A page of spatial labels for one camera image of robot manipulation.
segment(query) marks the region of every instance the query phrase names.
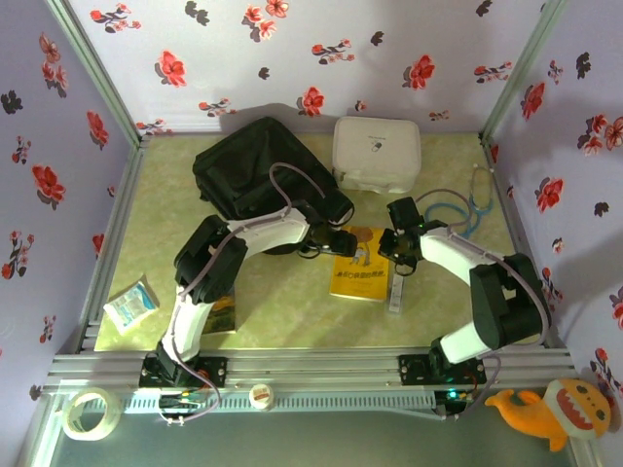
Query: yellow book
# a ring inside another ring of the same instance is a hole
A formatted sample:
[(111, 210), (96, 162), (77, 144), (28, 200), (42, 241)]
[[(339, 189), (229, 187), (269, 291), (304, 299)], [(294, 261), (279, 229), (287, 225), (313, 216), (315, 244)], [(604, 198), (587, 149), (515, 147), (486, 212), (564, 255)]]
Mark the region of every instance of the yellow book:
[(379, 241), (384, 229), (345, 227), (357, 237), (353, 258), (335, 257), (331, 295), (383, 302), (387, 299), (389, 260), (379, 255)]

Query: blue cable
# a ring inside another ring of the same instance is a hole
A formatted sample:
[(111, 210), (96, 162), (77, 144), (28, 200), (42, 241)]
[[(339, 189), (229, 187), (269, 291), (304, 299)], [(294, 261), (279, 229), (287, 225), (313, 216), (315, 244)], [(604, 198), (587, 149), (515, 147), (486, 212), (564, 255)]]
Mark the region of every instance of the blue cable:
[[(476, 215), (476, 222), (474, 222), (474, 224), (470, 224), (470, 226), (465, 230), (465, 232), (459, 234), (463, 238), (469, 238), (474, 233), (474, 231), (478, 229), (478, 227), (480, 226), (480, 220), (482, 216), (489, 214), (491, 210), (494, 208), (493, 199), (489, 201), (489, 205), (485, 209), (479, 209), (478, 207), (476, 207), (473, 196), (469, 197), (469, 203), (471, 204), (471, 207), (474, 210), (474, 214)], [(451, 204), (449, 202), (437, 202), (435, 204), (431, 204), (430, 206), (428, 206), (428, 208), (424, 212), (425, 222), (430, 222), (430, 211), (437, 209), (439, 207), (447, 207), (448, 209), (452, 209), (458, 214), (460, 214), (461, 216), (463, 216), (463, 219), (467, 219), (469, 217), (469, 213), (465, 212), (464, 209), (462, 209), (461, 207), (455, 204)]]

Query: black bag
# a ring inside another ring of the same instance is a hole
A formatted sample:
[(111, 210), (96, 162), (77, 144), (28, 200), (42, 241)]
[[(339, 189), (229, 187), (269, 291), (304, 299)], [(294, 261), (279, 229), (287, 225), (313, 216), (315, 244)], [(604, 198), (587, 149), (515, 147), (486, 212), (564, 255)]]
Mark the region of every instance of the black bag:
[[(257, 120), (203, 151), (195, 159), (193, 173), (203, 200), (212, 202), (225, 219), (245, 220), (285, 206), (269, 179), (275, 162), (300, 168), (325, 193), (337, 188), (331, 172), (271, 117)], [(292, 200), (304, 199), (311, 206), (321, 200), (310, 182), (294, 170), (277, 168), (275, 180)]]

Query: tape roll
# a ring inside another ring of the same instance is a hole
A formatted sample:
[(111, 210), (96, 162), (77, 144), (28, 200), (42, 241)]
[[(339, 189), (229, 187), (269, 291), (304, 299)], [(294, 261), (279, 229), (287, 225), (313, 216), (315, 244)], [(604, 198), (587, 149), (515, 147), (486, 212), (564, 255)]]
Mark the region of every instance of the tape roll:
[[(85, 404), (95, 399), (104, 403), (104, 416), (92, 430), (85, 430), (80, 421)], [(62, 429), (72, 440), (103, 440), (119, 424), (121, 418), (121, 399), (98, 387), (90, 387), (76, 394), (62, 411)]]

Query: plush fish toy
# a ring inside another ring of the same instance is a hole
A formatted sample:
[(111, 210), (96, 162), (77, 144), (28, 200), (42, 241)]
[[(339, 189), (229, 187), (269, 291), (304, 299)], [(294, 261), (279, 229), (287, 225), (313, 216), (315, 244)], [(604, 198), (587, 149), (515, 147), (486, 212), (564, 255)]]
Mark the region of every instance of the plush fish toy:
[(524, 403), (511, 401), (512, 389), (500, 391), (485, 402), (495, 406), (512, 428), (527, 435), (546, 438), (553, 452), (565, 447), (567, 438), (599, 438), (610, 424), (610, 406), (599, 389), (580, 379), (555, 379), (541, 397), (520, 391)]

